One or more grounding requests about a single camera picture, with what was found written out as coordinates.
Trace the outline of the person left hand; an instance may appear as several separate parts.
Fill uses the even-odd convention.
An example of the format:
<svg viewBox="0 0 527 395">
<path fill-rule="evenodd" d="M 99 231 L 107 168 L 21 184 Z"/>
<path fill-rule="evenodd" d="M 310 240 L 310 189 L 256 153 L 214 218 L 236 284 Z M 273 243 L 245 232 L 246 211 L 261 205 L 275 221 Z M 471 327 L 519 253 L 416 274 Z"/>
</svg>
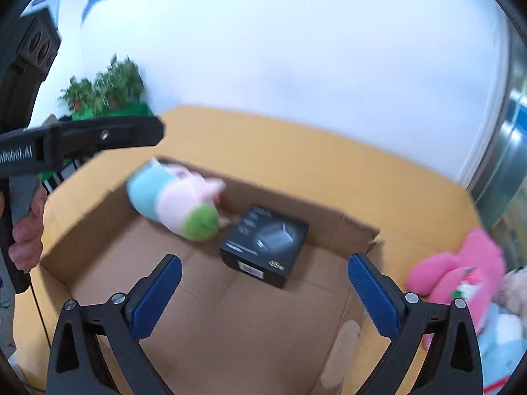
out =
<svg viewBox="0 0 527 395">
<path fill-rule="evenodd" d="M 14 244 L 9 248 L 9 256 L 15 267 L 29 272 L 39 264 L 43 251 L 44 211 L 47 194 L 43 186 L 35 191 L 29 213 L 13 229 Z"/>
</svg>

